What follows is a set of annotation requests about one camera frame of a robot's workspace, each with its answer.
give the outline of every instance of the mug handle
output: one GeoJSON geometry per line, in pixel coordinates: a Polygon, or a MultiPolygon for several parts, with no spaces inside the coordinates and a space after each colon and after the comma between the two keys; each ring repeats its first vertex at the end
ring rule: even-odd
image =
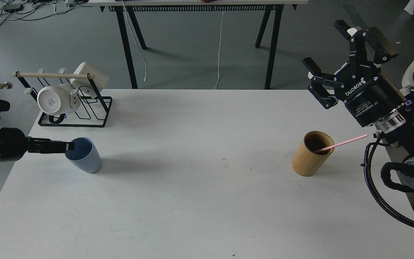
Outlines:
{"type": "Polygon", "coordinates": [[[58,118],[55,118],[53,115],[49,115],[48,118],[49,118],[49,122],[51,124],[56,125],[56,124],[62,123],[64,118],[66,118],[66,115],[64,113],[62,113],[58,118]]]}

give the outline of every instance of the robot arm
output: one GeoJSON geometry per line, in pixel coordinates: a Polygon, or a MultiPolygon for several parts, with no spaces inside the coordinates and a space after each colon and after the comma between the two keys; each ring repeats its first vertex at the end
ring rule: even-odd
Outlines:
{"type": "MultiPolygon", "coordinates": [[[[10,89],[12,84],[0,84],[0,89],[10,89]]],[[[0,100],[0,112],[9,110],[10,104],[0,100]]],[[[0,161],[17,161],[26,151],[29,153],[51,154],[65,153],[74,149],[73,142],[52,141],[45,138],[25,137],[18,128],[0,127],[0,161]]]]}
{"type": "Polygon", "coordinates": [[[319,66],[306,58],[303,64],[309,70],[311,83],[308,90],[325,109],[345,104],[361,127],[375,125],[381,134],[370,143],[365,152],[364,173],[370,192],[386,212],[397,220],[414,227],[414,221],[393,210],[379,195],[371,179],[370,161],[380,139],[395,146],[403,146],[409,153],[402,163],[386,163],[381,170],[384,184],[402,192],[414,192],[414,91],[404,97],[381,74],[381,64],[398,55],[394,46],[373,27],[368,29],[350,28],[344,21],[336,21],[335,27],[349,41],[349,60],[335,72],[323,73],[319,66]],[[374,50],[373,61],[367,59],[365,43],[374,50]],[[325,87],[332,87],[332,95],[325,87]],[[391,170],[397,170],[406,185],[391,180],[391,170]]]}

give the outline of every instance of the robotiq logo text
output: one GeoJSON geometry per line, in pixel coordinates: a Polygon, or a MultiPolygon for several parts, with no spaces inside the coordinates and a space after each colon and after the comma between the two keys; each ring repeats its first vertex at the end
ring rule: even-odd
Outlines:
{"type": "Polygon", "coordinates": [[[357,90],[357,88],[361,87],[362,85],[366,84],[367,82],[365,82],[365,79],[363,79],[363,77],[360,79],[360,82],[358,82],[357,84],[355,84],[354,87],[352,87],[349,91],[347,91],[345,93],[346,96],[349,96],[350,94],[352,94],[355,90],[357,90]]]}

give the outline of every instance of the mug rack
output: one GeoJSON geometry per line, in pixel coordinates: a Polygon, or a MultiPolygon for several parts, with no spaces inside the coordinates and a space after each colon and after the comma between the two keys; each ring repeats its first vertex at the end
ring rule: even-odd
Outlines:
{"type": "Polygon", "coordinates": [[[50,86],[51,84],[46,78],[55,78],[59,79],[61,83],[64,83],[62,79],[65,79],[68,83],[69,79],[87,79],[92,86],[96,98],[86,96],[82,91],[81,87],[78,88],[79,100],[81,102],[79,108],[74,111],[74,113],[61,114],[60,116],[52,117],[49,119],[49,115],[42,113],[41,117],[38,120],[40,126],[53,126],[53,127],[92,127],[92,128],[104,128],[106,121],[108,120],[108,115],[110,114],[111,104],[113,98],[110,96],[102,96],[100,91],[97,88],[97,85],[94,82],[94,75],[78,75],[78,74],[63,74],[61,73],[63,69],[57,74],[43,73],[43,70],[40,69],[38,73],[13,73],[13,77],[22,83],[25,87],[25,94],[31,95],[34,101],[37,104],[38,100],[38,91],[31,87],[27,82],[25,77],[33,77],[38,79],[42,87],[45,87],[45,84],[50,86]]]}

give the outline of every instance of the blue cup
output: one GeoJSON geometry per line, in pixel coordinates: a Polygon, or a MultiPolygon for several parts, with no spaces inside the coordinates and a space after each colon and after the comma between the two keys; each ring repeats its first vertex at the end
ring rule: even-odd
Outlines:
{"type": "Polygon", "coordinates": [[[86,137],[73,139],[74,149],[67,150],[65,157],[77,168],[93,174],[102,167],[102,159],[92,140],[86,137]]]}

